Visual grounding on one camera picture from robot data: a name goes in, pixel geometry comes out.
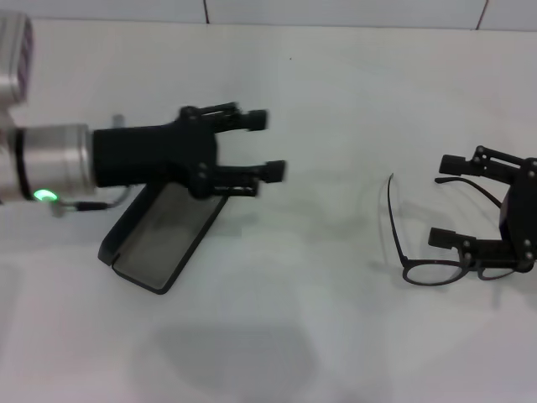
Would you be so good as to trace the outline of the black glasses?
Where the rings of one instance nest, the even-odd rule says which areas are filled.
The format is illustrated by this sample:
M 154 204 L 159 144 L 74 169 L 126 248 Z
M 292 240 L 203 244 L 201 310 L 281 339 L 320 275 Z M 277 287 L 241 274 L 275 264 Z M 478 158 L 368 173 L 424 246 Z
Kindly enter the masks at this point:
M 388 214 L 395 248 L 403 268 L 402 277 L 406 282 L 417 286 L 440 287 L 457 282 L 471 273 L 476 274 L 477 278 L 482 281 L 500 280 L 517 273 L 516 270 L 511 269 L 484 269 L 464 266 L 460 261 L 457 249 L 445 249 L 457 252 L 455 260 L 409 258 L 403 251 L 395 224 L 391 195 L 392 181 L 393 177 L 390 176 L 387 184 Z

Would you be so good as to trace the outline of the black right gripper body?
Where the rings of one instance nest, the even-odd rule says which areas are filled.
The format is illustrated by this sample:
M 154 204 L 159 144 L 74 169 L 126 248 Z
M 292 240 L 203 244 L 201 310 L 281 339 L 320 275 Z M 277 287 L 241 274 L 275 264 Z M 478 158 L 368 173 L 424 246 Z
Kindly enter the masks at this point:
M 537 158 L 523 160 L 508 178 L 499 229 L 513 255 L 515 270 L 528 273 L 537 260 Z

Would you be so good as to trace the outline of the black glasses case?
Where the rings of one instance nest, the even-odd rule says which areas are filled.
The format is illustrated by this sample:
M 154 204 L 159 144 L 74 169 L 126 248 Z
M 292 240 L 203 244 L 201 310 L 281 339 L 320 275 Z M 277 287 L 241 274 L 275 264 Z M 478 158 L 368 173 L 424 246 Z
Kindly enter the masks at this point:
M 157 295 L 169 291 L 226 205 L 196 200 L 176 183 L 146 185 L 98 251 L 118 276 Z

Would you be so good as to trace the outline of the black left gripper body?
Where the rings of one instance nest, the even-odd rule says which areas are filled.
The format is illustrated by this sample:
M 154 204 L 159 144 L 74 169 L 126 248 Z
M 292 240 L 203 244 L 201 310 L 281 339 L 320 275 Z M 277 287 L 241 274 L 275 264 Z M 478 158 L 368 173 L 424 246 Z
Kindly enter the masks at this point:
M 92 133 L 99 188 L 174 182 L 206 199 L 214 194 L 216 160 L 216 134 L 196 107 L 182 108 L 170 123 Z

